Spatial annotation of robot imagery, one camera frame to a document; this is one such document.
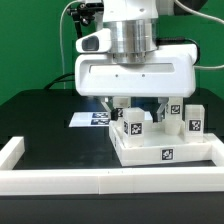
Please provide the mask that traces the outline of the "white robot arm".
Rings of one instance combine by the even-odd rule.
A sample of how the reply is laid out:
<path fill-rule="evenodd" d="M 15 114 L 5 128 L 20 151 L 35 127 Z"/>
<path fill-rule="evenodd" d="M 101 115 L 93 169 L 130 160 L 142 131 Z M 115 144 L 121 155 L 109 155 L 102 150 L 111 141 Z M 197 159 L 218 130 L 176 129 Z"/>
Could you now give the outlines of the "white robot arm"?
<path fill-rule="evenodd" d="M 171 97 L 194 93 L 200 48 L 185 38 L 159 38 L 160 15 L 198 15 L 207 0 L 91 0 L 103 5 L 97 12 L 97 31 L 76 42 L 79 94 L 99 97 L 156 97 L 156 119 Z"/>

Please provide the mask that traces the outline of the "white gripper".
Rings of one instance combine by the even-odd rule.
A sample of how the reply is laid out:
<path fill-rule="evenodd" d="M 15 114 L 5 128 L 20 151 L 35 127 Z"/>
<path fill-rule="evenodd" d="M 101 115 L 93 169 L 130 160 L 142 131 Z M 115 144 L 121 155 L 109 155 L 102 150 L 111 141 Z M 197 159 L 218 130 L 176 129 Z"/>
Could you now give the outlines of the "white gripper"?
<path fill-rule="evenodd" d="M 158 97 L 152 110 L 153 122 L 158 123 L 164 119 L 168 97 L 186 98 L 195 91 L 196 59 L 194 44 L 160 46 L 143 64 L 117 64 L 109 54 L 83 54 L 75 63 L 76 90 L 83 96 L 100 96 L 112 121 L 122 113 L 112 97 Z"/>

